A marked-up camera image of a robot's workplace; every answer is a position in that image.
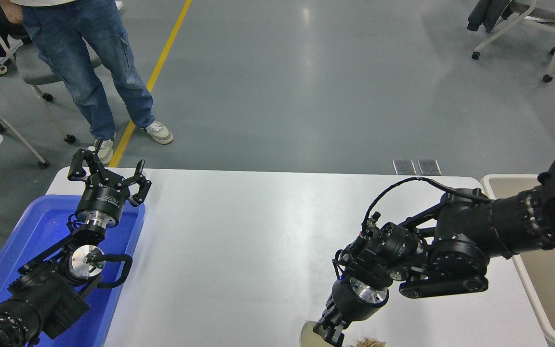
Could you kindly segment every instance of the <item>black robotic arm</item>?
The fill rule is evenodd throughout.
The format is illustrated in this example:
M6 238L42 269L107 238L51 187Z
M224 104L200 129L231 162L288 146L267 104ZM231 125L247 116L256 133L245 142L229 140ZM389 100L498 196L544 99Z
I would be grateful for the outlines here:
M90 309L85 298L92 290L115 288L126 280L132 257L104 254L98 244L106 229L119 223L126 200L133 206L145 201L151 181L145 179L144 164L139 161L135 174L124 178L105 169L95 152L79 149L75 154L68 179L85 183L73 215L76 221L68 222L70 235L18 269L20 277L8 288L11 298L0 303L0 347L31 347L39 343L41 332L56 338ZM129 187L134 184L139 191L131 196ZM114 282L102 281L106 262L124 263Z
M446 193L440 202L400 224L377 227L376 202L409 181L425 181ZM488 199L480 189L452 189L425 177L398 182L372 203L357 239L338 250L337 280L313 331L340 347L342 330L372 316L388 301L388 287L402 282L408 298L467 294L487 290L491 257L509 259L555 248L555 161L538 176L540 186L506 199ZM435 219L436 226L418 228Z

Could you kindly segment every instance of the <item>black cable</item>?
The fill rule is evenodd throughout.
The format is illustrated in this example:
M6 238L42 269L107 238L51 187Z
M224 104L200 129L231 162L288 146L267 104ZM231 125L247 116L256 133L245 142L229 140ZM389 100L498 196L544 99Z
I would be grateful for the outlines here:
M492 202L492 199L485 198L483 196L477 196L477 195L472 195L472 194L469 194L469 193L463 193L461 191L456 191L456 189L453 189L451 187L447 187L443 184L439 184L439 182L436 182L435 180L432 180L431 178L422 177L422 176L409 177L409 178L406 178L405 180L401 180L401 181L397 182L396 184L390 185L379 196L377 196L376 199L374 199L374 201L370 205L370 208L368 208L367 212L365 212L365 217L363 219L363 223L361 223L361 233L365 233L365 230L368 226L368 219L370 218L370 212L372 211L372 209L374 209L374 206L376 206L376 204L379 202L379 200L382 199L383 196L385 196L390 190L394 189L395 187L398 187L399 185L402 185L402 184L405 184L406 182L411 182L411 181L427 182L428 184L431 184L433 187L436 187L436 188L438 188L442 191L453 194L455 196L460 196L461 198L470 199L470 200L473 200L473 201L476 201L476 202Z
M83 224L78 219L72 220L72 217L76 218L74 213L68 216L68 222L66 223L66 226L68 226L68 230L70 230L70 233L74 232L74 230L77 230Z

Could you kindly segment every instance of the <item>jeans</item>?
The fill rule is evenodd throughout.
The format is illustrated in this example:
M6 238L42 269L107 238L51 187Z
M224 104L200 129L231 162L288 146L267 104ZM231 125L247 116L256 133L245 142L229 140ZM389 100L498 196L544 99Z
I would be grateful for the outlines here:
M139 128L154 121L153 98L134 68L134 57L113 0L75 0L47 7L23 6L23 24L46 62L70 92L95 139L113 140L115 123L83 39L112 74L130 119Z

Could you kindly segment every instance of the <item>person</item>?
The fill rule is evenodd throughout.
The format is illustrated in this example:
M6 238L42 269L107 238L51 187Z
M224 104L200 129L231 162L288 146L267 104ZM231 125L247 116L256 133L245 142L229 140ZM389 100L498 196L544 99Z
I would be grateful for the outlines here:
M106 165L113 156L115 123L102 83L95 75L85 42L110 70L130 119L162 145L170 130L152 112L153 97L134 68L134 57L113 0L0 0L8 20L22 24L39 56L70 92L90 124L98 157Z

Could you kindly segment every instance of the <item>sneaker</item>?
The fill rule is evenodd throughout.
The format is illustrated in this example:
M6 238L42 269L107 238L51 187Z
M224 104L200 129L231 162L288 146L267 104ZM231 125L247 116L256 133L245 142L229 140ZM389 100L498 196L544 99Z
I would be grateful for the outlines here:
M97 141L98 140L96 140L95 144L92 147L89 147L88 150L94 151ZM108 165L108 163L110 163L110 160L113 158L113 140L102 141L102 145L97 152L97 157L102 162L102 165Z
M167 145L172 142L172 132L168 130L166 125L163 125L157 120L154 120L148 127L141 129L143 132L150 134L154 140L160 145Z

